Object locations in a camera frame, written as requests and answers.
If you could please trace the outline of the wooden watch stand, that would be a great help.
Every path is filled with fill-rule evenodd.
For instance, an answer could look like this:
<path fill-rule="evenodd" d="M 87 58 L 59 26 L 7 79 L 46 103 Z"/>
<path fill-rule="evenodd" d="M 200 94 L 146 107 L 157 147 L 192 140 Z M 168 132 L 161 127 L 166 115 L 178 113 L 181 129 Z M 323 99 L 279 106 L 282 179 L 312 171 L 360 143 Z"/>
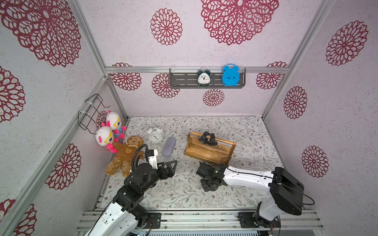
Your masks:
<path fill-rule="evenodd" d="M 199 141 L 202 135 L 194 131 L 187 135 L 188 144 L 184 155 L 211 164 L 228 164 L 237 146 L 237 142 L 215 137 L 218 144 L 210 146 Z"/>

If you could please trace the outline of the black watch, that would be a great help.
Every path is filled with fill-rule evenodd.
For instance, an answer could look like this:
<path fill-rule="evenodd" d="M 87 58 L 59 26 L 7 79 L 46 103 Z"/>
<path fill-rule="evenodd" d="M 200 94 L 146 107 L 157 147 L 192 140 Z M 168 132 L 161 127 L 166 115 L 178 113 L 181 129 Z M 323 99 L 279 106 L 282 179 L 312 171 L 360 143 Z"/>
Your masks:
<path fill-rule="evenodd" d="M 204 132 L 203 135 L 199 138 L 199 141 L 203 144 L 209 144 L 209 139 L 207 136 L 210 136 L 210 133 L 208 131 Z"/>
<path fill-rule="evenodd" d="M 215 134 L 211 133 L 210 134 L 210 140 L 208 141 L 208 145 L 210 146 L 216 146 L 218 142 L 216 141 Z"/>

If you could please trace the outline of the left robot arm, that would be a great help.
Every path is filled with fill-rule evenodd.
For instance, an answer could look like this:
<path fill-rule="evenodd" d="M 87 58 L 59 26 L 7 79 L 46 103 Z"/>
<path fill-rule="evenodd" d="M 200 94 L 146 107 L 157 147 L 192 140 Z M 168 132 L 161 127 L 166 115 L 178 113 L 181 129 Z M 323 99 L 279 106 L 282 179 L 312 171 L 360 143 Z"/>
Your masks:
<path fill-rule="evenodd" d="M 156 169 L 149 163 L 139 164 L 86 235 L 126 236 L 143 227 L 148 216 L 148 211 L 140 205 L 145 192 L 159 180 L 172 178 L 177 164 L 176 160 L 161 162 Z"/>

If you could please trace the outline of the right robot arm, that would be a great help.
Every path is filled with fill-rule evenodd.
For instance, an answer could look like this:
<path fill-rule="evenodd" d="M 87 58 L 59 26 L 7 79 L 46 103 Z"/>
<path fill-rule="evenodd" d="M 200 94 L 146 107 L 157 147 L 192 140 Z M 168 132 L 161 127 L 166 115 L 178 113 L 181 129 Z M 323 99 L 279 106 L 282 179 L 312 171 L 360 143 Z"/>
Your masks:
<path fill-rule="evenodd" d="M 219 186 L 243 186 L 263 190 L 270 197 L 259 202 L 254 213 L 240 212 L 238 218 L 242 228 L 280 228 L 280 215 L 301 215 L 305 205 L 303 197 L 315 204 L 314 199 L 304 194 L 304 185 L 282 167 L 273 171 L 258 172 L 238 169 L 226 164 L 210 166 L 202 162 L 196 171 L 205 192 L 216 191 Z"/>

